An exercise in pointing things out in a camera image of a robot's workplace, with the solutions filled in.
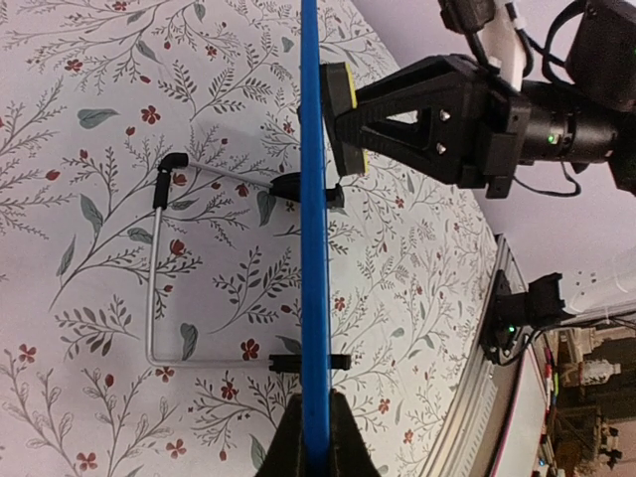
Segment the small blue-framed whiteboard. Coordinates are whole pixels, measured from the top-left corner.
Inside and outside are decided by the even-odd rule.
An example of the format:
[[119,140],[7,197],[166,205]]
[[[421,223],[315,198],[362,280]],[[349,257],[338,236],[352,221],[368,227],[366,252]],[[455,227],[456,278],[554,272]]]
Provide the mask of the small blue-framed whiteboard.
[[317,3],[301,3],[301,305],[303,442],[308,476],[329,474],[330,339],[326,163]]

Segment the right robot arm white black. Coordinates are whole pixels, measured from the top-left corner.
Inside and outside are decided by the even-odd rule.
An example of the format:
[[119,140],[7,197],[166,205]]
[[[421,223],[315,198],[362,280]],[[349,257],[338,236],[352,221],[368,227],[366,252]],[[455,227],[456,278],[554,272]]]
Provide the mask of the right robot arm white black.
[[[605,163],[635,190],[635,7],[573,1],[548,39],[528,35],[511,1],[444,1],[469,55],[425,58],[364,87],[344,63],[320,68],[323,118],[340,176],[376,152],[446,185],[504,199],[521,165],[558,162],[569,180]],[[564,60],[552,39],[578,28]]]

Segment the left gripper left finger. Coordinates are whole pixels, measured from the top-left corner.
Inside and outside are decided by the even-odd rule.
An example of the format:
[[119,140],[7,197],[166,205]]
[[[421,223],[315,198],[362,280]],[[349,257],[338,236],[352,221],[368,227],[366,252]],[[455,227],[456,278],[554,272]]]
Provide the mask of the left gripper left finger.
[[293,395],[265,454],[256,477],[305,475],[302,395]]

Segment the yellow black eraser sponge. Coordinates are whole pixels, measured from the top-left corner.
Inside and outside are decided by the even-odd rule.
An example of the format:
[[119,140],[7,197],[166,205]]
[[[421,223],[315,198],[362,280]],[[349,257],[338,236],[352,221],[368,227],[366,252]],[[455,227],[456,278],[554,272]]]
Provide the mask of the yellow black eraser sponge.
[[321,101],[324,125],[340,177],[368,173],[367,154],[349,139],[347,115],[358,106],[356,88],[346,63],[320,66]]

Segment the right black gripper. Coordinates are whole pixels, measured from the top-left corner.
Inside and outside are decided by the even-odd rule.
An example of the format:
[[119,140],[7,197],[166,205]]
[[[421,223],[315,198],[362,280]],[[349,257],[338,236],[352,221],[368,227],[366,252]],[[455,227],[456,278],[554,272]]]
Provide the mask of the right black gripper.
[[347,115],[355,145],[443,184],[508,197],[530,103],[506,81],[466,55],[438,55],[356,95]]

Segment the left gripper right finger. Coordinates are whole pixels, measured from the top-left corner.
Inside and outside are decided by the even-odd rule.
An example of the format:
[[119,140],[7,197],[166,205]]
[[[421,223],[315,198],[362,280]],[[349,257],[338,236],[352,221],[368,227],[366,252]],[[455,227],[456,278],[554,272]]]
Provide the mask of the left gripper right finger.
[[329,476],[380,477],[344,394],[330,392]]

